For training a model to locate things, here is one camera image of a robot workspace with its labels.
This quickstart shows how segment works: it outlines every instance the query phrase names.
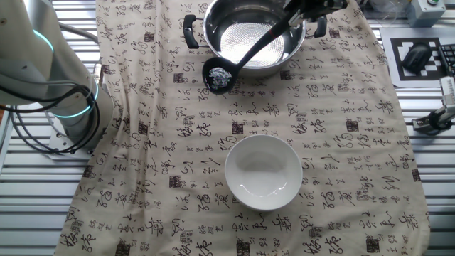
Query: black cable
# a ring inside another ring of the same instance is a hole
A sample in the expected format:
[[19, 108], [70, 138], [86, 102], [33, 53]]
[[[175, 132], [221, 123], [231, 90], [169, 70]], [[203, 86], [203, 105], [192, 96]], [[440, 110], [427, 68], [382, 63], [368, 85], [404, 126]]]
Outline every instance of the black cable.
[[19, 110], [19, 109], [10, 108], [10, 107], [4, 107], [4, 106], [0, 105], [0, 110], [9, 111], [9, 112], [12, 112], [12, 113], [35, 113], [35, 112], [42, 112], [42, 111], [49, 110], [49, 109], [55, 107], [58, 103], [60, 103], [60, 102], [54, 102], [51, 105], [48, 105], [46, 107], [42, 107], [42, 108], [39, 108], [39, 109], [34, 109], [34, 110]]
[[34, 145], [32, 145], [30, 142], [27, 141], [27, 139], [22, 135], [22, 133], [20, 132], [20, 130], [18, 129], [17, 127], [17, 123], [15, 123], [13, 117], [11, 118], [11, 121], [13, 122], [13, 127], [14, 129], [16, 130], [16, 133], [18, 134], [19, 138], [21, 138], [27, 145], [29, 145], [31, 148], [39, 151], [39, 152], [42, 152], [42, 153], [45, 153], [45, 154], [62, 154], [62, 153], [73, 153], [81, 148], [83, 148], [85, 145], [88, 144], [88, 142], [94, 137], [94, 135], [96, 134], [99, 126], [100, 126], [100, 110], [98, 108], [98, 104], [95, 103], [95, 109], [97, 110], [97, 125], [95, 127], [95, 129], [93, 130], [92, 134], [90, 135], [90, 137], [83, 143], [81, 144], [79, 147], [73, 149], [75, 146], [77, 146], [78, 144], [80, 144], [80, 142], [85, 139], [86, 136], [83, 136], [81, 140], [79, 140], [78, 142], [74, 143], [72, 146], [68, 147], [67, 149], [63, 149], [63, 150], [56, 150], [56, 149], [51, 149], [50, 147], [42, 144], [40, 141], [38, 141], [37, 139], [35, 139], [33, 136], [31, 136], [31, 134], [28, 132], [27, 128], [25, 126], [23, 126], [23, 129], [24, 131], [26, 131], [26, 133], [30, 136], [30, 139], [32, 139], [34, 142], [36, 142], [37, 144], [40, 144], [41, 146], [47, 148], [48, 150], [43, 150], [43, 149], [40, 149]]
[[43, 149], [40, 149], [34, 145], [32, 145], [31, 143], [29, 143], [26, 138], [23, 137], [22, 133], [19, 131], [18, 127], [17, 127], [17, 123], [15, 123], [12, 115], [11, 115], [11, 121], [13, 123], [13, 126], [14, 126], [14, 129], [16, 130], [16, 133], [19, 135], [19, 137], [24, 140], [24, 142], [29, 145], [31, 148], [39, 151], [39, 152], [43, 152], [43, 153], [46, 153], [46, 154], [61, 154], [61, 153], [73, 153], [74, 151], [77, 151], [78, 149], [81, 149], [83, 148], [85, 145], [88, 144], [88, 142], [94, 137], [94, 135], [97, 133], [97, 130], [99, 129], [99, 126], [100, 126], [100, 109], [98, 107], [98, 104], [96, 103], [94, 97], [93, 97], [93, 94], [90, 94], [91, 97], [88, 97], [87, 98], [87, 101], [89, 101], [89, 99], [91, 99], [92, 101], [91, 102], [88, 102], [89, 106], [95, 106], [95, 109], [96, 109], [96, 115], [95, 115], [95, 112], [91, 111], [90, 113], [90, 121], [89, 123], [93, 123], [94, 119], [97, 120], [97, 124], [95, 126], [95, 129], [93, 130], [93, 132], [91, 133], [91, 135], [89, 136], [88, 139], [85, 140], [84, 143], [82, 143], [82, 141], [87, 137], [87, 135], [90, 133], [90, 130], [91, 129], [87, 129], [87, 132], [81, 137], [81, 139], [77, 142], [75, 142], [72, 146], [68, 147], [67, 149], [63, 149], [63, 150], [56, 150], [56, 149], [51, 149], [50, 147], [42, 144], [40, 141], [38, 141], [37, 139], [35, 139], [31, 134], [30, 132], [27, 130], [27, 128], [25, 127], [23, 121], [22, 121], [22, 118], [20, 116], [19, 113], [17, 113], [17, 116], [18, 116], [18, 119], [19, 119], [19, 122], [21, 123], [21, 126], [23, 127], [24, 131], [27, 133], [27, 135], [34, 141], [36, 142], [37, 144], [41, 145], [42, 147], [46, 148], [46, 150], [43, 150]]
[[20, 93], [14, 92], [13, 90], [10, 90], [8, 88], [0, 86], [0, 90], [4, 91], [4, 92], [6, 92], [6, 93], [8, 93], [10, 95], [13, 95], [15, 97], [21, 98], [23, 100], [28, 100], [28, 101], [33, 101], [33, 102], [55, 102], [55, 101], [58, 101], [58, 100], [61, 100], [61, 99], [65, 99], [69, 95], [73, 95], [76, 92], [81, 92], [83, 90], [83, 88], [85, 88], [85, 87], [83, 87], [82, 85], [76, 84], [76, 87], [74, 87], [73, 89], [69, 90], [67, 93], [65, 93], [64, 95], [62, 95], [60, 97], [55, 97], [55, 98], [51, 98], [51, 99], [40, 99], [40, 98], [35, 98], [35, 97], [22, 95]]

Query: bowl rim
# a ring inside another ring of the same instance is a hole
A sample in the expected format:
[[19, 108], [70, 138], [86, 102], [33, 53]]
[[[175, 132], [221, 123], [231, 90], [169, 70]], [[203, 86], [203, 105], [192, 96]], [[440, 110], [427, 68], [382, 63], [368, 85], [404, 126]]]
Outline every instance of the bowl rim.
[[[288, 146], [288, 147], [292, 150], [292, 152], [294, 152], [294, 156], [296, 157], [296, 159], [297, 159], [298, 162], [299, 162], [299, 166], [300, 166], [300, 172], [299, 172], [299, 173], [300, 173], [300, 179], [299, 179], [299, 181], [300, 181], [300, 182], [299, 182], [299, 183], [300, 183], [300, 186], [299, 186], [299, 189], [297, 189], [297, 190], [295, 191], [295, 194], [294, 194], [294, 196], [292, 197], [292, 199], [290, 199], [289, 201], [287, 201], [286, 203], [284, 203], [284, 204], [281, 205], [281, 206], [274, 207], [274, 208], [256, 208], [256, 207], [250, 206], [250, 205], [248, 205], [247, 203], [245, 203], [244, 201], [242, 201], [242, 200], [240, 199], [240, 197], [231, 189], [231, 185], [229, 184], [228, 175], [227, 175], [227, 171], [226, 171], [226, 170], [227, 170], [227, 169], [226, 169], [226, 166], [227, 166], [227, 164], [228, 164], [229, 156], [230, 156], [231, 152], [235, 149], [235, 147], [236, 147], [240, 142], [242, 142], [243, 140], [246, 140], [246, 139], [248, 139], [248, 138], [253, 138], [253, 137], [268, 137], [268, 138], [270, 138], [270, 139], [271, 139], [271, 138], [273, 138], [273, 139], [278, 139], [280, 142], [282, 142], [282, 143], [284, 143], [286, 146]], [[249, 208], [251, 208], [251, 209], [254, 209], [254, 210], [263, 210], [263, 211], [276, 210], [276, 209], [279, 209], [279, 208], [282, 208], [282, 207], [286, 206], [288, 203], [291, 203], [291, 202], [295, 199], [295, 197], [297, 196], [297, 194], [299, 193], [300, 188], [301, 188], [301, 180], [302, 180], [302, 178], [304, 177], [304, 170], [303, 170], [302, 167], [301, 167], [300, 157], [299, 157], [299, 155], [297, 154], [297, 152], [292, 148], [292, 146], [289, 146], [283, 139], [280, 139], [279, 137], [275, 137], [275, 136], [272, 136], [272, 135], [266, 135], [266, 134], [254, 134], [254, 135], [250, 135], [250, 136], [248, 136], [248, 137], [245, 137], [245, 138], [241, 139], [238, 143], [236, 143], [236, 144], [234, 145], [234, 147], [231, 148], [231, 150], [229, 150], [229, 153], [228, 153], [227, 156], [226, 156], [225, 171], [224, 171], [224, 172], [225, 172], [225, 179], [226, 179], [227, 187], [229, 188], [229, 190], [231, 191], [231, 193], [236, 197], [236, 199], [237, 199], [238, 201], [240, 201], [243, 205], [245, 205], [245, 206], [247, 206], [247, 207], [249, 207]]]
[[[203, 19], [203, 24], [202, 24], [202, 27], [203, 27], [203, 34], [204, 34], [204, 39], [205, 41], [207, 42], [207, 45], [208, 47], [212, 50], [212, 52], [217, 56], [217, 57], [222, 57], [221, 54], [219, 54], [215, 49], [214, 47], [212, 46], [212, 43], [210, 42], [210, 40], [208, 40], [208, 37], [207, 37], [207, 28], [206, 28], [206, 25], [207, 25], [207, 16], [208, 14], [212, 11], [212, 8], [214, 7], [214, 5], [219, 2], [219, 1], [228, 1], [228, 0], [214, 0], [212, 1], [208, 8], [205, 10], [205, 15], [204, 15], [204, 19]], [[242, 69], [245, 69], [245, 70], [263, 70], [263, 69], [266, 69], [266, 68], [273, 68], [273, 67], [277, 67], [277, 66], [281, 66], [283, 65], [284, 63], [286, 63], [288, 60], [290, 60], [292, 57], [294, 57], [294, 55], [297, 53], [298, 50], [300, 50], [300, 47], [302, 45], [302, 43], [304, 42], [304, 39], [306, 37], [306, 21], [303, 21], [302, 23], [300, 23], [300, 26], [302, 26], [302, 32], [301, 32], [301, 37], [299, 39], [299, 42], [297, 43], [297, 46], [295, 47], [295, 49], [290, 53], [288, 54], [287, 57], [285, 57], [284, 59], [276, 62], [276, 63], [273, 63], [271, 65], [267, 65], [267, 66], [263, 66], [263, 67], [243, 67]]]

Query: pot rim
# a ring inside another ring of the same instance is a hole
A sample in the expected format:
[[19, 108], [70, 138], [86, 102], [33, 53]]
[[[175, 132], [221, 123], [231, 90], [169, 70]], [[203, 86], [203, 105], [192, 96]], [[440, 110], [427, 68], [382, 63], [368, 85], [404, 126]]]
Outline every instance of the pot rim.
[[[210, 3], [208, 8], [205, 10], [205, 15], [204, 15], [203, 25], [202, 26], [203, 26], [204, 38], [207, 41], [208, 47], [210, 47], [212, 52], [214, 52], [214, 54], [216, 54], [217, 57], [222, 57], [221, 54], [219, 54], [218, 51], [214, 49], [214, 47], [212, 46], [212, 43], [210, 42], [210, 40], [208, 40], [207, 29], [206, 29], [206, 26], [205, 26], [207, 24], [207, 15], [212, 11], [213, 6], [218, 1], [229, 1], [229, 0], [214, 0], [214, 1], [212, 1], [212, 3]], [[304, 42], [304, 39], [305, 39], [305, 36], [306, 36], [306, 22], [303, 21], [300, 25], [302, 26], [302, 36], [300, 37], [299, 42], [297, 43], [297, 46], [295, 47], [295, 49], [286, 58], [278, 61], [277, 63], [273, 63], [273, 64], [268, 65], [268, 66], [263, 66], [263, 67], [245, 67], [244, 66], [242, 69], [243, 70], [262, 70], [262, 69], [266, 69], [266, 68], [277, 67], [277, 66], [280, 66], [280, 65], [283, 65], [284, 63], [286, 63], [290, 58], [292, 58], [297, 53], [297, 51], [301, 47], [301, 44]]]

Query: black ladle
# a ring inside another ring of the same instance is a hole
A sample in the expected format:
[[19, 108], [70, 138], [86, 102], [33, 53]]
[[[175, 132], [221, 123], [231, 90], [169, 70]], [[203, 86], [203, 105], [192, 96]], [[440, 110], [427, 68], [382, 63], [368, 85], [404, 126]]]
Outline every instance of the black ladle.
[[[268, 32], [251, 47], [238, 64], [234, 64], [222, 57], [215, 57], [207, 60], [202, 67], [202, 77], [208, 90], [215, 94], [229, 92], [234, 87], [238, 74], [243, 66], [247, 64], [256, 53], [289, 29], [289, 20], [295, 13], [295, 11], [291, 11], [281, 21], [278, 21], [278, 23], [268, 30]], [[222, 73], [222, 75], [217, 76], [213, 73]]]

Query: ladle handle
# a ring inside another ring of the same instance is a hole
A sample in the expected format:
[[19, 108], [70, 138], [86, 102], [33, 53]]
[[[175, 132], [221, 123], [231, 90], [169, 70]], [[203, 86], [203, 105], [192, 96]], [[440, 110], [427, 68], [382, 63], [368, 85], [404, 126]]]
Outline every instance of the ladle handle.
[[238, 68], [242, 68], [248, 61], [253, 58], [256, 53], [262, 50], [265, 46], [271, 43], [275, 38], [278, 38], [289, 28], [289, 20], [294, 16], [296, 12], [290, 11], [281, 21], [278, 21], [271, 29], [268, 30], [252, 47], [251, 49], [243, 56], [242, 60], [237, 64]]

